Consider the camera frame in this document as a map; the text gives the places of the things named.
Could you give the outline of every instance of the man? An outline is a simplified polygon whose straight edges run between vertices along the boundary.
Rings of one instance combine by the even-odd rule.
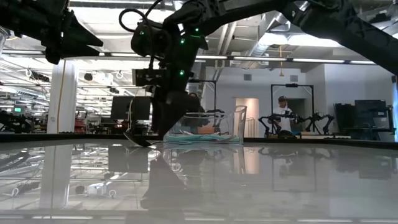
[[[291,114],[293,111],[287,107],[287,98],[286,96],[280,96],[278,98],[279,106],[274,108],[274,114]],[[290,119],[289,118],[280,118],[279,120],[274,121],[275,124],[280,126],[280,130],[292,131],[290,127]]]

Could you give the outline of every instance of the ceiling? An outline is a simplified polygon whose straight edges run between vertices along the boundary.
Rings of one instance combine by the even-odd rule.
[[[166,1],[159,6],[162,9],[153,10],[149,15],[149,19],[156,22],[162,22],[166,17],[171,15],[175,7],[180,6],[181,1]],[[377,0],[377,1],[359,1],[353,0],[357,11],[362,12],[363,17],[369,18],[375,13],[386,10],[391,15],[395,16],[396,8],[392,5],[392,1]],[[81,24],[99,37],[103,42],[103,47],[97,49],[102,52],[131,52],[130,41],[132,35],[126,32],[118,23],[119,13],[125,7],[136,7],[145,12],[149,7],[148,1],[71,1],[71,9],[74,10],[78,20]],[[270,21],[275,17],[276,12],[268,12],[264,15],[253,16],[247,19],[237,21],[236,23],[227,24],[220,27],[214,33],[210,34],[206,39],[208,41],[209,50],[203,54],[206,55],[250,55],[258,41],[261,39],[264,32],[261,32],[261,27],[270,24]],[[140,16],[135,13],[128,13],[123,17],[123,22],[130,28],[134,28],[140,21]],[[282,27],[276,27],[271,30],[271,33],[282,34],[286,37],[291,37],[297,34],[303,34],[302,31],[295,26],[291,26],[289,30],[280,32]],[[18,49],[18,50],[44,50],[38,40],[29,37],[10,38],[6,41],[4,49]],[[343,47],[310,47],[305,45],[270,45],[261,54],[268,54],[271,57],[295,57],[295,58],[342,58],[351,60],[361,60],[362,56],[352,52]],[[131,70],[146,68],[148,61],[146,60],[76,60],[76,64],[80,69],[79,82],[80,85],[116,85],[116,86],[131,86],[128,88],[119,88],[123,95],[144,95],[144,90],[138,90],[132,86]],[[257,62],[239,62],[234,67],[240,68],[265,68],[269,69],[279,68],[281,63],[269,62],[268,65]],[[285,68],[299,68],[306,71],[307,63],[283,63]],[[44,58],[26,57],[3,57],[0,59],[0,81],[3,83],[43,83],[40,80],[33,80],[27,75],[27,69],[39,72],[51,78],[53,65],[48,63]],[[85,73],[98,74],[99,77],[91,82],[84,79]],[[9,88],[0,88],[1,96],[15,95],[14,92],[9,91]],[[21,93],[35,93],[44,100],[49,97],[51,89],[49,87],[20,87]],[[78,99],[92,99],[95,102],[99,96],[115,95],[110,93],[107,88],[79,88]],[[110,109],[111,101],[101,104],[101,108]],[[84,103],[79,103],[78,106],[84,106]]]

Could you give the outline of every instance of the white pillar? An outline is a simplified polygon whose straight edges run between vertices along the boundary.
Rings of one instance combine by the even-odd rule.
[[[73,132],[79,71],[71,61],[54,65],[47,133]],[[73,145],[45,148],[40,208],[64,208],[68,203]]]

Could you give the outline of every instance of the workstation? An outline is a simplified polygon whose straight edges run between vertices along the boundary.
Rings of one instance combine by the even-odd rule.
[[[0,223],[397,223],[398,5],[272,2],[0,0]]]

